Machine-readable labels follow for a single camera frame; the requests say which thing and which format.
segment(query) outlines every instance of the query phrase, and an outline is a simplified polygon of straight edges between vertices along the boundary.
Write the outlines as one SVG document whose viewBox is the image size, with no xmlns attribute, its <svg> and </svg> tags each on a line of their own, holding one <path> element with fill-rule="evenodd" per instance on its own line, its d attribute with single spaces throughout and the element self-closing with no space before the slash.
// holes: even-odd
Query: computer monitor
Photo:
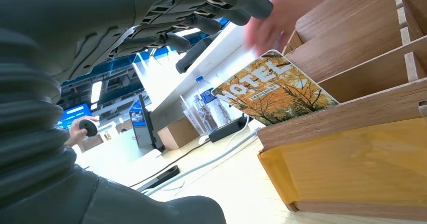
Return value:
<svg viewBox="0 0 427 224">
<path fill-rule="evenodd" d="M 58 121 L 58 127 L 67 129 L 71 127 L 72 122 L 83 116 L 92 116 L 91 111 L 86 103 L 78 105 L 76 107 L 64 110 L 64 114 Z"/>
<path fill-rule="evenodd" d="M 138 145 L 141 147 L 149 143 L 153 148 L 162 151 L 164 149 L 163 146 L 156 146 L 157 140 L 153 135 L 153 124 L 151 122 L 150 112 L 147 111 L 144 104 L 144 97 L 141 94 L 138 95 L 138 99 L 133 102 L 129 110 L 129 115 Z"/>
</svg>

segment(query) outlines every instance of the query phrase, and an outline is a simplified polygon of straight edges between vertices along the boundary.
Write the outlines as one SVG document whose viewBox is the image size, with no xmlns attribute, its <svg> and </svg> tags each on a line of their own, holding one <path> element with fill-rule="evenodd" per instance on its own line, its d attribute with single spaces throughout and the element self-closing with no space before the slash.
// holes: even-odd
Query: yellow tape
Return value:
<svg viewBox="0 0 427 224">
<path fill-rule="evenodd" d="M 427 123 L 422 118 L 278 146 L 258 157 L 286 204 L 427 206 Z"/>
</svg>

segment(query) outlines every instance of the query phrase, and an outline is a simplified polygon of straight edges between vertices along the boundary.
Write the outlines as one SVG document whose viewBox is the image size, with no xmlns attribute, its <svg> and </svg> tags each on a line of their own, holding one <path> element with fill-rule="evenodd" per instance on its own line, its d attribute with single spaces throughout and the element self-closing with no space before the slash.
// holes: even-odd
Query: clear plastic cup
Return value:
<svg viewBox="0 0 427 224">
<path fill-rule="evenodd" d="M 212 131 L 212 127 L 210 125 L 206 125 L 208 123 L 205 123 L 206 121 L 199 115 L 198 111 L 194 107 L 188 108 L 187 110 L 183 111 L 183 113 L 200 136 L 205 136 Z"/>
</svg>

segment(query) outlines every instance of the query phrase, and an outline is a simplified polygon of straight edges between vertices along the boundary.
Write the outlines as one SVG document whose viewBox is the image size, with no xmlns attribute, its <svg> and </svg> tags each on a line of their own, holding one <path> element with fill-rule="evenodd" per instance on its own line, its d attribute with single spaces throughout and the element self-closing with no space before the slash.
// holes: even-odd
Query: blue screen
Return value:
<svg viewBox="0 0 427 224">
<path fill-rule="evenodd" d="M 144 119 L 143 108 L 139 100 L 132 105 L 129 114 L 134 127 L 143 127 L 147 125 Z"/>
<path fill-rule="evenodd" d="M 82 104 L 64 111 L 62 118 L 58 121 L 58 127 L 63 129 L 69 129 L 74 119 L 83 116 L 92 116 L 88 105 Z"/>
</svg>

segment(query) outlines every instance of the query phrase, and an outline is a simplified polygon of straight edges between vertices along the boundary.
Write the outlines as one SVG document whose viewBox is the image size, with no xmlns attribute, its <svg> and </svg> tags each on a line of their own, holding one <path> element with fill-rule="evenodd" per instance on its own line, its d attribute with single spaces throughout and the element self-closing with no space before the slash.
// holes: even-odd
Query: ceiling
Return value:
<svg viewBox="0 0 427 224">
<path fill-rule="evenodd" d="M 228 24 L 225 18 L 218 19 L 222 28 Z M 190 41 L 190 48 L 199 40 L 208 35 L 199 32 L 184 36 Z M 167 48 L 157 49 L 154 57 L 162 57 L 166 55 Z M 143 59 L 149 58 L 149 52 L 141 52 Z M 86 103 L 91 107 L 92 84 L 102 81 L 102 89 L 97 108 L 91 110 L 92 115 L 100 116 L 101 121 L 109 121 L 119 115 L 128 115 L 129 109 L 138 94 L 143 94 L 145 104 L 150 104 L 150 99 L 147 96 L 143 85 L 139 81 L 138 76 L 133 68 L 133 61 L 136 55 L 128 55 L 116 59 L 108 59 L 107 61 L 94 67 L 91 73 L 80 76 L 73 81 L 64 82 L 62 84 L 61 99 L 58 101 L 63 109 L 72 108 L 80 104 Z"/>
</svg>

